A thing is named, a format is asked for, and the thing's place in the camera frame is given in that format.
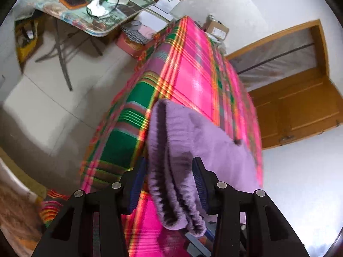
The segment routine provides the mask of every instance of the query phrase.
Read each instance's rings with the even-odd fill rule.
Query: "tiled floor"
[[[80,32],[63,50],[73,91],[67,88],[57,55],[36,63],[54,45],[51,20],[44,42],[24,67],[24,74],[0,110],[2,144],[14,161],[48,188],[71,193],[85,149],[114,95],[134,73],[136,61],[114,43],[98,56]],[[77,30],[59,22],[61,38]]]

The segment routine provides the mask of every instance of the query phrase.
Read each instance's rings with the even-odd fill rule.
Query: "bed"
[[[253,103],[230,63],[186,16],[155,36],[140,56],[135,74],[113,99],[85,154],[81,189],[100,190],[118,181],[140,156],[147,157],[150,112],[161,98],[198,111],[233,140],[244,141],[262,185],[261,137]],[[48,193],[41,212],[47,225],[66,199],[54,191]],[[167,256],[168,252],[186,256],[182,236],[159,223],[146,187],[136,210],[123,215],[122,222],[131,257]]]

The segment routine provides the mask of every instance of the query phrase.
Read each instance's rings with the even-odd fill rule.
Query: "patterned table surface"
[[[108,35],[114,28],[154,4],[154,0],[130,0],[127,5],[118,5],[113,10],[115,5],[104,1],[102,5],[110,11],[109,17],[98,19],[88,15],[86,7],[70,10],[59,0],[34,1],[36,9],[63,20],[95,37]]]

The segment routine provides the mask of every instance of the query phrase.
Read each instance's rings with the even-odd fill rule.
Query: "purple garment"
[[[260,188],[253,156],[239,143],[193,109],[166,99],[156,102],[147,138],[148,184],[165,228],[187,228],[196,237],[206,231],[202,217],[206,215],[192,173],[196,156],[236,190],[253,193]]]

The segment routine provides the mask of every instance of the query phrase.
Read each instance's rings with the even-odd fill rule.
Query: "white wall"
[[[195,21],[213,14],[229,27],[228,53],[289,27],[320,19],[330,77],[343,93],[343,29],[324,0],[185,0]],[[311,257],[322,256],[343,226],[343,126],[263,152],[265,190]]]

